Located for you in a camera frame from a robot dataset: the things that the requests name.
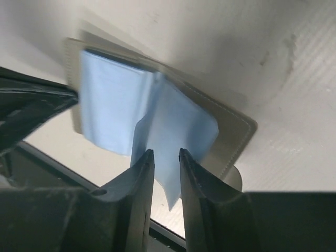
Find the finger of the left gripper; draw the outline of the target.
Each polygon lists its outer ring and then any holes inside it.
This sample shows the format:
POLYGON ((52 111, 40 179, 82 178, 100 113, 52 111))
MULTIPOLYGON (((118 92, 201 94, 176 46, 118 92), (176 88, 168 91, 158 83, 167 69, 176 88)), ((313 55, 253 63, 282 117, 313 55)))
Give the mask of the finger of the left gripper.
POLYGON ((67 85, 1 68, 1 155, 78 103, 67 85))

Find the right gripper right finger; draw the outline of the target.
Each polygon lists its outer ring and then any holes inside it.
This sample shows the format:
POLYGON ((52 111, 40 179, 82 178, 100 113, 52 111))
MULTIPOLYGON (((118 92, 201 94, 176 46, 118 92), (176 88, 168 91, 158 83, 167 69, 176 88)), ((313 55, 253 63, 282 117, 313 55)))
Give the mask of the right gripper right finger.
POLYGON ((187 251, 335 251, 335 194, 240 192, 179 153, 187 251))

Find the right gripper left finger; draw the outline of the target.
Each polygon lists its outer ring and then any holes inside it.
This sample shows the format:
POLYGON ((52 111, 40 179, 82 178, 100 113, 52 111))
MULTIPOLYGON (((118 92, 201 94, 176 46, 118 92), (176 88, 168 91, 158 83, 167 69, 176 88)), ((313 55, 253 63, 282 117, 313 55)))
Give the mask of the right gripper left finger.
POLYGON ((154 168, 154 153, 147 150, 93 191, 2 188, 1 251, 146 251, 154 168))

